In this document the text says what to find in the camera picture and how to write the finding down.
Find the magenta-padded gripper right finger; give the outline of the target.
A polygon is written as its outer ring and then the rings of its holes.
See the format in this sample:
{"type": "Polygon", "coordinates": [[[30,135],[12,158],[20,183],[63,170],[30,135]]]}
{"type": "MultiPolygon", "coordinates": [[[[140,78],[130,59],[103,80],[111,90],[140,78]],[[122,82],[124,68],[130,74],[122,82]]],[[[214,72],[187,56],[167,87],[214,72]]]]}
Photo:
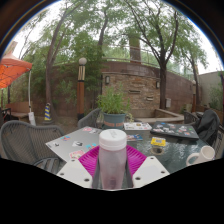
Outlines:
{"type": "Polygon", "coordinates": [[[126,178],[129,188],[140,188],[169,175],[155,156],[147,157],[131,146],[126,149],[126,178]]]}

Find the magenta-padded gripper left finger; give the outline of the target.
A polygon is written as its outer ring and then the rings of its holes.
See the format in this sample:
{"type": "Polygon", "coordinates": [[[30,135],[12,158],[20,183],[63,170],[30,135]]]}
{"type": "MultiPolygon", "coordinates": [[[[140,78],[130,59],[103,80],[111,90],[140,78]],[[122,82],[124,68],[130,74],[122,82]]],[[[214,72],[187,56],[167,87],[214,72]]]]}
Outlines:
{"type": "Polygon", "coordinates": [[[96,189],[99,184],[98,153],[96,146],[79,159],[67,162],[57,175],[81,187],[96,189]]]}

